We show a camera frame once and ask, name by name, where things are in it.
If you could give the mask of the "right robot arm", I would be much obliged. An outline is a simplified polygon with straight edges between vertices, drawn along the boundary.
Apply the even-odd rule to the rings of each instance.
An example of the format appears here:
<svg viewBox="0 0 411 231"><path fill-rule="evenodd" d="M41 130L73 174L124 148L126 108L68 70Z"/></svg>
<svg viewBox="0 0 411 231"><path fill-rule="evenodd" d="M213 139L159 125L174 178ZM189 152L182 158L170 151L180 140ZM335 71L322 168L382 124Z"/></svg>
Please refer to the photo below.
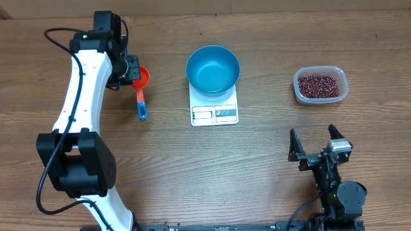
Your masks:
<svg viewBox="0 0 411 231"><path fill-rule="evenodd" d="M362 206L367 189L354 181L342 181L338 166L349 161L354 146L335 127L328 126L330 141L318 153L307 154L294 129L290 130L288 160L299 163L299 171L311 171L318 195L300 206L286 223L287 230L364 230ZM296 221L295 217L320 200L322 212L307 221Z"/></svg>

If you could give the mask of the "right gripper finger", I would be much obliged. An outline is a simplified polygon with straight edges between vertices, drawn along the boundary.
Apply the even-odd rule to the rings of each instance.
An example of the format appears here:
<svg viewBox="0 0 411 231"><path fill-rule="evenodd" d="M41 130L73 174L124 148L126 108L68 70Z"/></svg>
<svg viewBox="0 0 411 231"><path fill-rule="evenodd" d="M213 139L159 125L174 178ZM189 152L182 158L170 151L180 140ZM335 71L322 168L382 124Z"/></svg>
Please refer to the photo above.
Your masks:
<svg viewBox="0 0 411 231"><path fill-rule="evenodd" d="M305 151L298 138L295 130L292 128L290 130L290 149L288 152L288 161L297 162L302 156L305 155Z"/></svg>
<svg viewBox="0 0 411 231"><path fill-rule="evenodd" d="M344 139L345 137L337 130L334 124L328 126L328 131L331 137L331 140Z"/></svg>

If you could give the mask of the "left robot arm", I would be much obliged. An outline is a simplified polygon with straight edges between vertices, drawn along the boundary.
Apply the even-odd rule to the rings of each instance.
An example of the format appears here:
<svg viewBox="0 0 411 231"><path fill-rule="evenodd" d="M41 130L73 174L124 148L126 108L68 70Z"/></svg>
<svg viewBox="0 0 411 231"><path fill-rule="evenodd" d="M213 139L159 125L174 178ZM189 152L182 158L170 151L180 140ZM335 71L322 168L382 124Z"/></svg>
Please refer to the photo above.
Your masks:
<svg viewBox="0 0 411 231"><path fill-rule="evenodd" d="M83 204L98 230L140 230L116 188L116 160L100 136L106 89L119 90L142 78L138 57L128 54L126 22L112 11L96 11L93 28L73 29L71 77L62 111L36 149L44 165L36 192L38 209L59 214Z"/></svg>

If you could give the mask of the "orange measuring scoop blue handle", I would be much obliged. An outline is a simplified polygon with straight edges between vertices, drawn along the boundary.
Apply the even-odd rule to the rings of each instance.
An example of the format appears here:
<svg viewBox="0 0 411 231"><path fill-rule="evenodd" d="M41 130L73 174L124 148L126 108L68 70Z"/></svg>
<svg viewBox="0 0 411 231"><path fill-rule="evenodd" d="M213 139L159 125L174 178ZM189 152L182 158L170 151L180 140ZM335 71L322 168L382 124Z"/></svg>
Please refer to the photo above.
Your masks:
<svg viewBox="0 0 411 231"><path fill-rule="evenodd" d="M140 66L139 70L141 78L139 80L134 80L132 87L136 90L137 112L139 120L145 121L147 119L147 107L144 99L143 89L148 85L150 73L143 66Z"/></svg>

